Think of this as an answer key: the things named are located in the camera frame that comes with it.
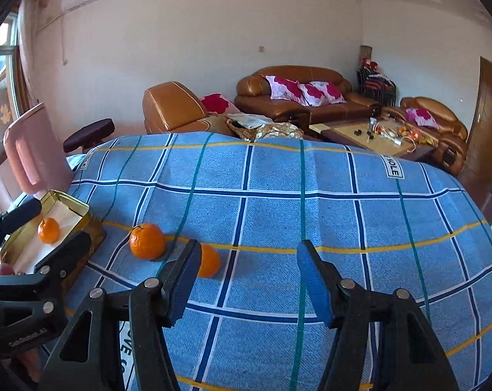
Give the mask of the large orange tangerine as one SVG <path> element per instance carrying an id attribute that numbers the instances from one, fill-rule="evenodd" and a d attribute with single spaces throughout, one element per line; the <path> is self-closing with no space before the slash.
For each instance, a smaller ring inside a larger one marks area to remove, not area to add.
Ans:
<path id="1" fill-rule="evenodd" d="M 55 219 L 46 217 L 39 223 L 37 235 L 42 243 L 53 244 L 60 239 L 61 227 Z"/>

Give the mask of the purple red dragon fruit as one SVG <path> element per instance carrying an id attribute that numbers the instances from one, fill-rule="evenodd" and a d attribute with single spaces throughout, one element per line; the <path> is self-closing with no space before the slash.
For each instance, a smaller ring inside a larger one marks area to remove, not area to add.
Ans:
<path id="1" fill-rule="evenodd" d="M 3 261 L 0 262 L 0 276 L 3 275 L 15 275 L 14 269 Z"/>

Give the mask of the gold metal tin tray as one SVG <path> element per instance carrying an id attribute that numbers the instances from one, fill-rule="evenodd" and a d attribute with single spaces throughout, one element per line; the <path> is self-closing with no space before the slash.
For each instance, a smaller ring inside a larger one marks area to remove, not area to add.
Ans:
<path id="1" fill-rule="evenodd" d="M 0 248 L 0 260 L 16 274 L 32 274 L 50 264 L 55 249 L 76 232 L 86 232 L 91 244 L 72 269 L 62 274 L 61 288 L 67 293 L 87 261 L 105 239 L 101 220 L 88 204 L 62 191 L 51 190 L 40 199 L 42 209 L 36 218 L 9 236 Z"/>

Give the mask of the pink electric kettle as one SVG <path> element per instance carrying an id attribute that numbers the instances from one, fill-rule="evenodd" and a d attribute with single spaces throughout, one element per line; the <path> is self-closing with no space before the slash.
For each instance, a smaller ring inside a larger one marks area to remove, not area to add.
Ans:
<path id="1" fill-rule="evenodd" d="M 41 199 L 50 190 L 70 187 L 73 172 L 42 102 L 8 127 L 3 144 L 14 177 L 27 195 Z"/>

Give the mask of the dark round stool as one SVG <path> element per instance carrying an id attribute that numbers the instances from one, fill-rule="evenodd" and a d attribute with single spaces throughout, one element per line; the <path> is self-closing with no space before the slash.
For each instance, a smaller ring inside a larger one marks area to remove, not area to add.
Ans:
<path id="1" fill-rule="evenodd" d="M 105 138 L 108 138 L 114 132 L 115 125 L 111 118 L 98 120 L 83 126 L 65 139 L 62 145 L 63 151 L 72 153 L 81 149 L 82 153 L 87 153 L 92 147 L 101 144 Z"/>

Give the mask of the blue plaid tablecloth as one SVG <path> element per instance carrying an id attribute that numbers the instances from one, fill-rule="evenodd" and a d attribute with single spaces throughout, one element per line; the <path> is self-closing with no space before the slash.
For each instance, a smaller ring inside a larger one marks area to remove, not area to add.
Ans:
<path id="1" fill-rule="evenodd" d="M 303 239 L 367 290 L 408 290 L 461 389 L 492 373 L 492 230 L 438 168 L 303 139 L 126 136 L 92 149 L 68 192 L 106 236 L 65 296 L 67 314 L 93 288 L 129 290 L 162 268 L 129 250 L 137 225 L 162 229 L 167 259 L 191 239 L 217 252 L 219 271 L 195 282 L 165 331 L 184 390 L 317 387 L 334 333 L 301 285 Z"/>

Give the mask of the wooden coffee table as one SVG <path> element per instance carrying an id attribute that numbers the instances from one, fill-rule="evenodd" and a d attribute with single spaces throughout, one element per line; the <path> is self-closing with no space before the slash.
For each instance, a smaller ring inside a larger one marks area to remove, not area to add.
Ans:
<path id="1" fill-rule="evenodd" d="M 331 123 L 314 123 L 309 129 L 319 138 L 348 147 L 367 149 L 410 161 L 426 160 L 434 147 L 401 137 L 401 125 L 390 120 L 378 120 L 376 128 L 368 119 Z"/>

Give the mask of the brown wooden door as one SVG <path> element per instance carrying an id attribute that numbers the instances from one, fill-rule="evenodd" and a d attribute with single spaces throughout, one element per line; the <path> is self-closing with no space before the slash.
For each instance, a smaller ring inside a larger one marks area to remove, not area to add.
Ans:
<path id="1" fill-rule="evenodd" d="M 492 190 L 492 62 L 484 57 L 480 59 L 474 119 L 459 181 L 474 203 L 482 207 Z"/>

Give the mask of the pink curtain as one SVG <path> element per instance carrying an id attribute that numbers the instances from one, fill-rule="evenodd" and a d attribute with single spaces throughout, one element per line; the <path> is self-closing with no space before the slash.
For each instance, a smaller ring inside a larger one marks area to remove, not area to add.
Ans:
<path id="1" fill-rule="evenodd" d="M 15 58 L 16 93 L 21 112 L 37 105 L 34 73 L 34 43 L 40 12 L 49 0 L 21 0 L 17 16 L 17 51 Z"/>

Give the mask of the black shelf with clutter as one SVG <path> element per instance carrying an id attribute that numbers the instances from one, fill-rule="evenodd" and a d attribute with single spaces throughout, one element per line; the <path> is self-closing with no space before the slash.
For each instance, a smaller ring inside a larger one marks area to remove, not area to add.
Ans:
<path id="1" fill-rule="evenodd" d="M 397 87 L 392 80 L 380 72 L 378 63 L 372 60 L 372 47 L 361 45 L 356 75 L 359 94 L 379 102 L 384 107 L 395 105 Z"/>

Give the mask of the pink floral cushion right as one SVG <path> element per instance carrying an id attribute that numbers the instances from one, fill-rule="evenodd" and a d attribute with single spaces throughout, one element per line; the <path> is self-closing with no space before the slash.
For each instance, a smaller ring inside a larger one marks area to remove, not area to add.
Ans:
<path id="1" fill-rule="evenodd" d="M 309 107 L 323 107 L 345 103 L 345 98 L 339 88 L 332 82 L 312 81 L 309 83 L 299 83 L 303 98 Z"/>

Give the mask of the brown leather three-seat sofa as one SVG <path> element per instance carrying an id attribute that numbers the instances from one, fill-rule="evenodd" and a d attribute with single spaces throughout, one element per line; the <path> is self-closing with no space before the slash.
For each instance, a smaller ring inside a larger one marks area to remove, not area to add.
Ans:
<path id="1" fill-rule="evenodd" d="M 381 114 L 380 103 L 356 93 L 340 73 L 298 65 L 265 67 L 243 78 L 234 104 L 244 113 L 301 127 Z"/>

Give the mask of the pink floral cushion left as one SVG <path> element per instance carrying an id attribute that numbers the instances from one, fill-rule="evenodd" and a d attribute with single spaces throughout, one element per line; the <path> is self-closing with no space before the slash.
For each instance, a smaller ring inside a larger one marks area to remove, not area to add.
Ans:
<path id="1" fill-rule="evenodd" d="M 272 100 L 296 102 L 303 107 L 308 106 L 298 81 L 284 79 L 276 75 L 265 76 L 265 79 L 270 85 Z"/>

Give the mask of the window with metal frame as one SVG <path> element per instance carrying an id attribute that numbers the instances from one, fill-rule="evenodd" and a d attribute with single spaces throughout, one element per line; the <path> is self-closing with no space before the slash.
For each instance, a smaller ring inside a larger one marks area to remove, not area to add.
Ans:
<path id="1" fill-rule="evenodd" d="M 4 133 L 20 114 L 15 92 L 17 36 L 17 14 L 10 12 L 0 25 L 0 155 Z"/>

